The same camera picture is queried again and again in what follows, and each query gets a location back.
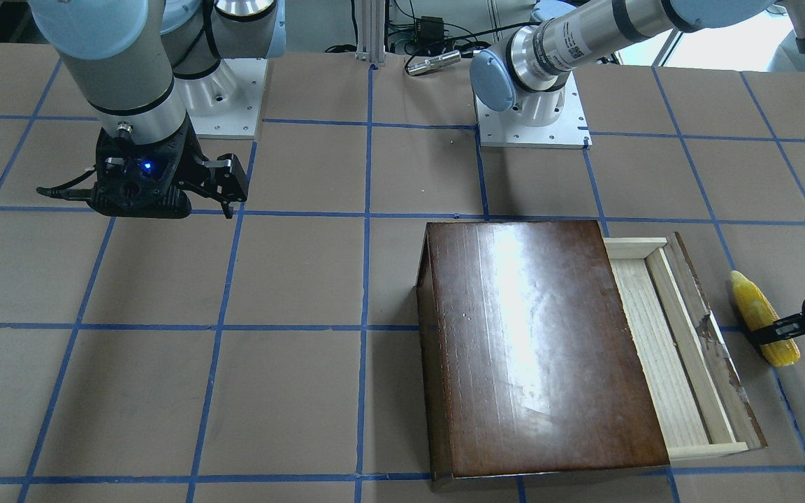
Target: wooden drawer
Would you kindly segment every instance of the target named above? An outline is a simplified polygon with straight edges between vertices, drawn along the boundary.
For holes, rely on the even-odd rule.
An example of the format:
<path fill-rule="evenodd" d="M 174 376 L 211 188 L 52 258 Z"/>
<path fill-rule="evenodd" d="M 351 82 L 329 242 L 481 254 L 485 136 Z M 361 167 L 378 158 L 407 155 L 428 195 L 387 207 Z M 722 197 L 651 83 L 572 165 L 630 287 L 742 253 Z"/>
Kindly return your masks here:
<path fill-rule="evenodd" d="M 416 292 L 435 483 L 764 446 L 677 235 L 428 224 Z"/>

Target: black cable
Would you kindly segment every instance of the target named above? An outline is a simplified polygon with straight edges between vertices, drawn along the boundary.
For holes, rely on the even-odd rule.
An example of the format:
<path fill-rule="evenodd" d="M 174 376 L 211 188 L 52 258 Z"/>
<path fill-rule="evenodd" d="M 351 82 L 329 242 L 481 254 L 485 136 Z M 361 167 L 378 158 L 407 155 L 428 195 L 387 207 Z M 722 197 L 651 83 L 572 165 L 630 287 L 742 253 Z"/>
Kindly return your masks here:
<path fill-rule="evenodd" d="M 349 16 L 352 18 L 352 36 L 358 45 L 358 25 L 356 24 L 356 0 L 349 0 Z"/>
<path fill-rule="evenodd" d="M 194 49 L 195 45 L 198 45 L 198 42 L 201 41 L 201 37 L 204 36 L 204 26 L 201 26 L 201 31 L 198 32 L 197 37 L 194 38 L 194 41 L 191 41 L 191 44 L 188 45 L 188 48 L 185 49 L 185 52 L 182 53 L 182 57 L 179 58 L 179 61 L 176 61 L 173 64 L 173 70 L 175 70 L 180 64 L 185 63 L 185 60 L 188 59 L 188 55 L 191 54 L 192 49 Z"/>
<path fill-rule="evenodd" d="M 332 45 L 329 48 L 325 49 L 326 53 L 354 53 L 356 51 L 356 46 L 352 44 L 341 44 L 341 45 Z"/>
<path fill-rule="evenodd" d="M 405 14 L 405 15 L 406 15 L 406 16 L 408 16 L 408 17 L 411 17 L 413 20 L 416 20 L 416 22 L 433 22 L 433 23 L 435 23 L 435 24 L 443 24 L 443 25 L 452 26 L 453 28 L 458 28 L 458 29 L 460 29 L 461 31 L 464 31 L 465 33 L 467 33 L 467 35 L 470 35 L 470 37 L 467 37 L 467 38 L 472 38 L 472 37 L 473 37 L 473 38 L 474 38 L 474 41 L 475 41 L 475 42 L 477 41 L 477 35 L 475 35 L 475 34 L 474 34 L 472 31 L 470 31 L 469 29 L 464 28 L 464 27 L 462 27 L 462 26 L 459 26 L 459 25 L 457 25 L 457 24 L 453 24 L 453 23 L 450 23 L 450 22 L 438 22 L 438 20 L 429 20 L 429 19 L 424 19 L 424 18 L 421 18 L 421 19 L 416 18 L 416 17 L 415 17 L 415 7 L 412 5 L 412 0 L 409 0 L 409 8 L 411 8 L 411 9 L 412 9 L 412 13 L 411 13 L 411 14 L 409 14 L 409 13 L 405 12 L 405 10 L 403 10 L 403 9 L 402 9 L 402 7 L 400 7 L 400 4 L 399 4 L 399 2 L 397 2 L 397 0 L 393 0 L 393 2 L 394 2 L 394 3 L 396 3 L 396 8 L 397 8 L 397 9 L 399 9 L 401 13 Z"/>
<path fill-rule="evenodd" d="M 51 197 L 51 198 L 63 198 L 67 201 L 85 201 L 87 194 L 87 190 L 82 191 L 67 191 L 74 185 L 80 184 L 81 182 L 85 181 L 89 176 L 95 175 L 94 169 L 89 169 L 84 172 L 82 175 L 77 176 L 70 182 L 65 182 L 64 184 L 55 185 L 54 187 L 36 187 L 36 193 Z"/>
<path fill-rule="evenodd" d="M 487 29 L 486 31 L 478 31 L 477 33 L 473 33 L 474 37 L 479 37 L 480 35 L 486 35 L 489 33 L 498 33 L 499 31 L 505 31 L 505 29 L 512 29 L 512 28 L 523 28 L 524 26 L 537 26 L 539 25 L 538 22 L 518 22 L 515 24 L 509 24 L 508 26 L 502 26 L 502 28 L 494 28 L 494 29 Z M 430 44 L 425 45 L 421 49 L 429 48 L 431 45 L 437 44 L 445 44 L 446 42 L 454 42 L 454 41 L 464 41 L 464 39 L 470 38 L 468 35 L 462 35 L 460 37 L 453 37 L 453 38 L 445 38 L 443 41 L 435 41 L 431 42 Z M 413 54 L 408 60 L 406 60 L 405 64 L 402 66 L 402 70 L 406 72 L 406 75 L 409 77 L 416 77 L 416 75 L 412 75 L 409 73 L 409 64 L 412 63 L 412 60 L 415 59 L 415 54 Z"/>

